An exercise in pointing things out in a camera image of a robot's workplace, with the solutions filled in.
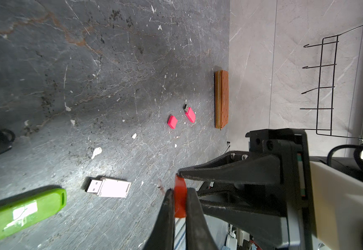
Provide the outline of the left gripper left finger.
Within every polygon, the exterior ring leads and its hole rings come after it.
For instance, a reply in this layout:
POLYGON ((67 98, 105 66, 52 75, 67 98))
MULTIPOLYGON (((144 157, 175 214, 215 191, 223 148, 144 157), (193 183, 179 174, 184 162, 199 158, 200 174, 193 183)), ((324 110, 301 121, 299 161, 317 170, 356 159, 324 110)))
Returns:
POLYGON ((165 193, 157 220, 144 250, 173 250, 175 237, 175 199, 174 191, 165 193))

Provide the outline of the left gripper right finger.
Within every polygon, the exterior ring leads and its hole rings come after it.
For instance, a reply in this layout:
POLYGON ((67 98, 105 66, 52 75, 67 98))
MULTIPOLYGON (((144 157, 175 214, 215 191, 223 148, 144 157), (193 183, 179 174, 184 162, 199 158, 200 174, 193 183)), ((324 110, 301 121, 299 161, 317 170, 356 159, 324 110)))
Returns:
POLYGON ((211 236, 204 213, 193 188, 187 189, 186 200, 186 249, 217 250, 218 247, 211 236))

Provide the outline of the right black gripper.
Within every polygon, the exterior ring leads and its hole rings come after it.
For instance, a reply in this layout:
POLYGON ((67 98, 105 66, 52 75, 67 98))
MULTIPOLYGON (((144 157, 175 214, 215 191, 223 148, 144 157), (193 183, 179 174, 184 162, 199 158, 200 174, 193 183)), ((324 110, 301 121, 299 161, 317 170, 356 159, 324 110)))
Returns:
POLYGON ((263 129, 246 137, 249 151, 230 151, 181 168, 177 175, 217 185, 198 193, 204 214, 277 249, 312 249, 313 189, 306 132, 263 129))

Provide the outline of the red usb drive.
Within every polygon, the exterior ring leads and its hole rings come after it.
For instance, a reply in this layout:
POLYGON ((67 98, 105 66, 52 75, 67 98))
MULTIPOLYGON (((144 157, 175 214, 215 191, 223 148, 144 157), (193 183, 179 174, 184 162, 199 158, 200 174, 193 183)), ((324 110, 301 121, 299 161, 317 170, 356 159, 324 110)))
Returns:
POLYGON ((187 186, 184 178, 175 176, 174 186, 175 218, 186 217, 187 186))

